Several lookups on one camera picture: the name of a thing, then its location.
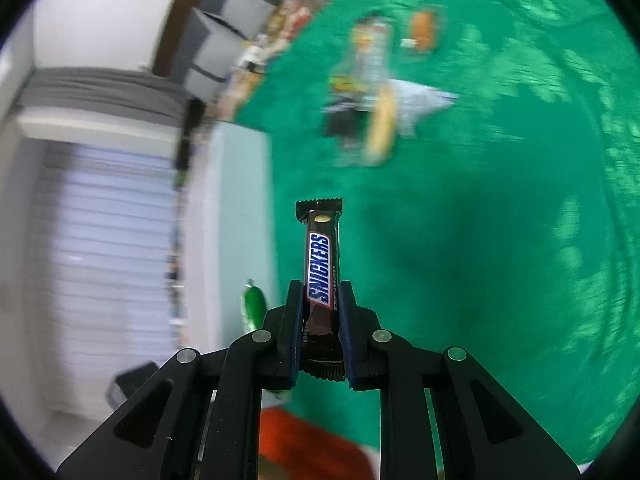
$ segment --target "green table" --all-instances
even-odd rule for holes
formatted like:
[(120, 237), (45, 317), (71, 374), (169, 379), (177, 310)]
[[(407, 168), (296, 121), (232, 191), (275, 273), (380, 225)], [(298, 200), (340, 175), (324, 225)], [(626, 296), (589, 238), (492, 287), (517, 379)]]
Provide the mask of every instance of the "green table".
[[(460, 94), (379, 168), (336, 168), (327, 78), (372, 10), (446, 6), (394, 76)], [(294, 202), (341, 196), (341, 276), (412, 344), (467, 348), (578, 463), (640, 390), (640, 64), (603, 0), (334, 0), (239, 123), (270, 134), (280, 289), (303, 269)], [(380, 444), (378, 394), (302, 374), (293, 413)]]

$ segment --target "chocolate bar wrapper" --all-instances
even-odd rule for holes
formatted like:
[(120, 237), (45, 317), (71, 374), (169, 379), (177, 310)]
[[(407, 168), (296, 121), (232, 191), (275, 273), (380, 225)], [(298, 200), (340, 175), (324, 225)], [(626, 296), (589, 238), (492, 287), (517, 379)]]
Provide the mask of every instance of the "chocolate bar wrapper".
[(338, 219), (342, 199), (296, 203), (296, 217), (306, 224), (303, 336), (300, 369), (319, 379), (344, 380), (338, 339), (340, 280)]

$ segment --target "green bottle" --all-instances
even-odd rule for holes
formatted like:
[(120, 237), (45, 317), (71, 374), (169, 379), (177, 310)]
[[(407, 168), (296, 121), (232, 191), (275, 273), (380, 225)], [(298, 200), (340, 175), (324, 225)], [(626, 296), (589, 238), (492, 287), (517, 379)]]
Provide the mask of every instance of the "green bottle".
[(240, 311), (244, 333), (249, 333), (262, 328), (264, 316), (267, 314), (267, 300), (260, 287), (254, 285), (254, 280), (249, 280), (245, 287), (240, 296)]

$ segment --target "orange object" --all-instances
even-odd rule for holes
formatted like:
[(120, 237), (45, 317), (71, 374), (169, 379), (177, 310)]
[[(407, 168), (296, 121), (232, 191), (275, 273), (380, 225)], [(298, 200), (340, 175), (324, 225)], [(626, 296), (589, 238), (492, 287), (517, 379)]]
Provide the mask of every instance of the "orange object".
[(436, 15), (428, 10), (419, 10), (411, 20), (411, 35), (415, 49), (419, 52), (436, 47)]
[(258, 452), (290, 480), (373, 480), (362, 450), (279, 408), (262, 410)]

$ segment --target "triangular cutout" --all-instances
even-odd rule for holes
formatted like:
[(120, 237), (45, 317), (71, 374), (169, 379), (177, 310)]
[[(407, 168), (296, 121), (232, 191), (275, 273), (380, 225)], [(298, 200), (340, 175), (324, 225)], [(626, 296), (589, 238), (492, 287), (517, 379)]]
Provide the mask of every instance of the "triangular cutout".
[(471, 392), (476, 400), (487, 440), (491, 444), (501, 444), (522, 434), (520, 423), (486, 389), (484, 384), (473, 379), (471, 381)]
[(164, 407), (171, 395), (172, 384), (163, 381), (113, 428), (113, 434), (138, 447), (153, 444)]

